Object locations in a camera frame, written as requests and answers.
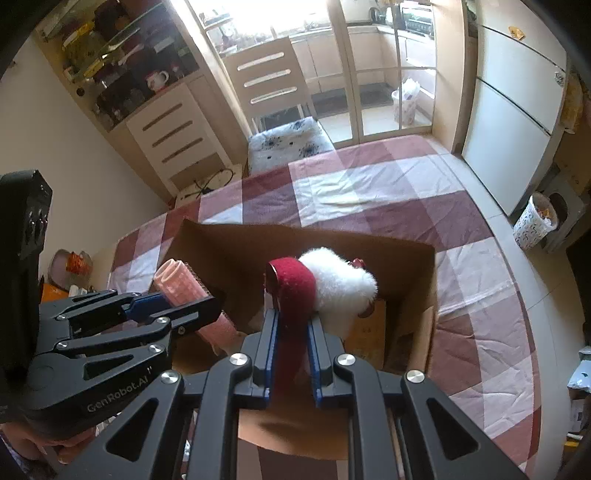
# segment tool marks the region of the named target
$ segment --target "pink cylindrical object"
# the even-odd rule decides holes
[[[154,274],[154,284],[176,307],[209,296],[209,292],[180,260],[166,261]],[[198,333],[212,347],[219,347],[229,355],[239,350],[243,337],[224,312],[215,322],[201,327]]]

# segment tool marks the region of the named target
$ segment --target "refrigerator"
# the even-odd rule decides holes
[[[560,142],[567,56],[520,0],[477,5],[478,72],[462,155],[510,215],[546,173]],[[525,36],[514,38],[510,27]]]

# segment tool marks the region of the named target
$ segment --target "red fabric object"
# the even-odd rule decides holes
[[[289,390],[306,352],[307,325],[314,310],[316,280],[299,260],[291,257],[269,262],[267,292],[279,309],[274,389]]]

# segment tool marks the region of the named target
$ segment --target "sliding glass door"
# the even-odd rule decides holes
[[[430,131],[436,53],[428,1],[189,0],[221,61],[289,37],[316,116],[337,147]],[[290,108],[263,129],[299,118]]]
[[[339,2],[352,51],[349,65],[361,141],[429,131],[436,78],[431,6]]]
[[[245,48],[289,37],[311,94],[318,120],[334,144],[353,142],[339,48],[327,5],[322,0],[189,0],[203,31],[221,59]],[[290,108],[262,118],[269,129],[296,120]]]

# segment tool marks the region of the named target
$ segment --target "cardboard box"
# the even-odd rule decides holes
[[[569,432],[578,433],[584,429],[589,422],[589,411],[591,410],[591,395],[570,401],[570,428]]]
[[[224,310],[238,329],[263,304],[267,262],[299,257],[314,247],[328,247],[348,260],[362,258],[378,282],[379,297],[395,306],[387,315],[385,368],[402,368],[399,350],[406,344],[410,368],[427,369],[436,324],[436,268],[433,247],[362,233],[300,229],[281,225],[198,225],[184,220],[163,262],[183,260],[209,291],[224,300]],[[184,374],[208,369],[218,360],[197,335],[177,343],[173,367]],[[317,459],[347,458],[346,411],[314,407],[309,380],[285,397],[272,396],[265,411],[242,410],[239,436],[258,446]]]
[[[376,370],[384,369],[386,308],[385,300],[376,300],[371,315],[355,319],[344,341],[346,352],[367,360]]]

